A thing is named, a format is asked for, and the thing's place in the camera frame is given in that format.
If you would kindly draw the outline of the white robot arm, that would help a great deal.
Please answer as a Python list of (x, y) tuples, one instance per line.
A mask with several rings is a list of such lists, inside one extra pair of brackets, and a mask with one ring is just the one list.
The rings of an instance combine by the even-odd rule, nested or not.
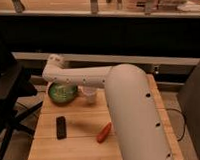
[(66, 69), (50, 55), (44, 80), (105, 90), (105, 100), (123, 160), (174, 160), (145, 71), (133, 64)]

